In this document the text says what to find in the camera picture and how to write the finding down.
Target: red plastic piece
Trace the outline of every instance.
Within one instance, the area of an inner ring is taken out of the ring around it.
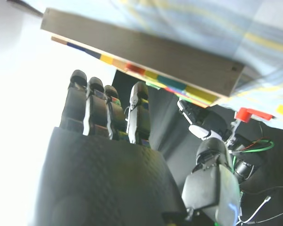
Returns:
[[[142,69],[138,66],[135,66],[135,65],[132,65],[132,64],[129,64],[129,63],[126,64],[125,68],[129,71],[132,71],[132,72],[135,72],[135,73],[138,73],[138,74],[141,74],[141,75],[144,75],[145,71],[146,71],[145,69]]]
[[[271,114],[256,111],[251,108],[242,107],[240,108],[239,112],[236,114],[235,118],[247,123],[250,121],[250,118],[253,114],[268,121],[271,120],[271,118],[273,117]]]

